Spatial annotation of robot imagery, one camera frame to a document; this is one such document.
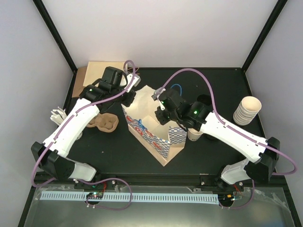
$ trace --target black metal frame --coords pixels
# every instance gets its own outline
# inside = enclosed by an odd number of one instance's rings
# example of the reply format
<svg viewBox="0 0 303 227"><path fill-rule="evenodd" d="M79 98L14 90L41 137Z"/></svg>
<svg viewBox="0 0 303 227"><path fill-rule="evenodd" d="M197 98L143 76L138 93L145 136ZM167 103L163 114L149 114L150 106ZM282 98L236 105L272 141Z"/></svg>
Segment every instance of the black metal frame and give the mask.
<svg viewBox="0 0 303 227"><path fill-rule="evenodd" d="M49 28L51 34L53 35L56 43L58 44L62 54L64 55L68 65L70 66L72 72L73 72L73 77L71 80L71 85L69 87L68 90L68 94L64 103L64 109L69 107L70 105L70 101L71 101L71 94L72 94L72 90L74 87L74 83L75 83L75 79L76 79L76 75L77 75L77 67L74 64L62 38L60 37L59 32L57 31L50 15L48 14L42 0L33 0L33 2L35 3L37 9L39 10L43 20L45 21L47 27ZM245 63L243 64L241 71L243 73L244 78L246 79L246 75L245 72L247 71L247 69L249 68L250 64L252 63L254 57L256 56L256 54L258 53L258 50L260 49L261 45L263 44L266 36L268 35L270 29L272 28L273 24L275 23L276 19L278 18L280 12L282 11L283 7L285 6L285 4L287 3L287 0L278 0L273 11L271 12L266 24L264 25L259 37L257 38L254 46L252 47ZM258 122L260 127L262 128L261 125L261 121L259 116L257 116L258 118ZM155 185L155 186L159 186L159 185L163 185L163 186L199 186L201 187L201 176L174 176L173 178L171 176L168 177L157 177L156 175L153 177L149 177L148 179L146 178L146 176L138 176L138 175L120 175L120 176L109 176L109 175L105 175L104 177L120 177L122 179L125 179L126 181L128 181L130 183L130 185ZM45 182L46 180L48 180L50 178L50 176L46 173L38 173L36 175L35 178L35 182L36 183L42 183ZM66 181L66 182L59 182L62 184L73 184L73 181ZM251 186L251 181L247 180L243 182L243 186ZM259 184L257 183L256 186L258 187L282 187L286 196L286 200L288 202L288 206L291 210L291 214L292 214L292 218L294 220L295 226L302 226L301 222L299 220L299 216L298 213L295 209L294 206L294 201L292 199L292 196L290 194L288 185L286 183L285 177L284 176L272 176L271 180L268 184ZM35 192L35 188L32 187L27 199L27 202L25 204L20 222L18 226L23 226L25 224L26 221L26 217L31 205L31 201L33 199L34 196L34 192Z"/></svg>
<svg viewBox="0 0 303 227"><path fill-rule="evenodd" d="M254 46L252 47L246 61L244 62L243 66L242 66L242 70L244 72L247 71L247 69L249 68L250 64L252 63L252 61L254 60L255 56L257 55L261 45L263 44L264 40L266 39L268 33L270 32L272 26L274 25L275 21L277 20L277 18L279 17L282 9L284 8L285 4L287 3L287 0L278 0L278 2L276 3L273 11L271 12L269 18L267 19L259 37L257 38Z"/></svg>

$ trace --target paper bag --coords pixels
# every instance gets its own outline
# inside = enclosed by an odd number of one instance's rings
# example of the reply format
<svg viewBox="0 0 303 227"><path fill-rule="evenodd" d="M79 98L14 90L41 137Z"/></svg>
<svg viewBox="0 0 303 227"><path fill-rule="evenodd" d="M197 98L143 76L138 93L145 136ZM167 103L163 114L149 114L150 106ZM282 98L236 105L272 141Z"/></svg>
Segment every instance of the paper bag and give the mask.
<svg viewBox="0 0 303 227"><path fill-rule="evenodd" d="M155 111L159 102L151 97L154 91L145 86L136 91L130 107L122 107L129 131L165 166L184 148L187 133L173 121L158 122Z"/></svg>

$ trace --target white cable tray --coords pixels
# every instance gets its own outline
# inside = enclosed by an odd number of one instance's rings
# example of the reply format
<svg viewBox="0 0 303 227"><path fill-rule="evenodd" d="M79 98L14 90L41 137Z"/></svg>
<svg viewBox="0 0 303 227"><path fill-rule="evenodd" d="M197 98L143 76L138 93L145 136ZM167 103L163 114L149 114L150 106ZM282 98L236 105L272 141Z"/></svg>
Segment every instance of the white cable tray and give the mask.
<svg viewBox="0 0 303 227"><path fill-rule="evenodd" d="M85 201L89 192L44 191L40 200ZM89 201L128 202L130 193L105 192L102 199ZM212 194L172 194L172 193L133 193L132 202L174 202L219 204L218 195Z"/></svg>

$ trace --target blue cable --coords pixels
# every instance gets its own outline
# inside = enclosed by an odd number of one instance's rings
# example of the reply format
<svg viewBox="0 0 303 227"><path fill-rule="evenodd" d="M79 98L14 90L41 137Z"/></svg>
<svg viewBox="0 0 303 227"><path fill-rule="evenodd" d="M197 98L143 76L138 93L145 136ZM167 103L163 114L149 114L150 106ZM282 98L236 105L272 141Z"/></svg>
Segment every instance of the blue cable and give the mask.
<svg viewBox="0 0 303 227"><path fill-rule="evenodd" d="M180 88L180 95L182 95L182 87L180 84L173 84L170 88L173 88L174 86L178 86Z"/></svg>

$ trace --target stacked paper cups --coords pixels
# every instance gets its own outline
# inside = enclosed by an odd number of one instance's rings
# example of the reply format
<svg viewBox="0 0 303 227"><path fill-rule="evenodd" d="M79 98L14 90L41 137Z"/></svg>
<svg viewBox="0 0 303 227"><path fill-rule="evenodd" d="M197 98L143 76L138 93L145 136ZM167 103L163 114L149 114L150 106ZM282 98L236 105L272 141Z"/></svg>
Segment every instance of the stacked paper cups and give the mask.
<svg viewBox="0 0 303 227"><path fill-rule="evenodd" d="M246 96L233 114L233 119L238 125L247 125L258 114L261 107L262 104L257 98Z"/></svg>

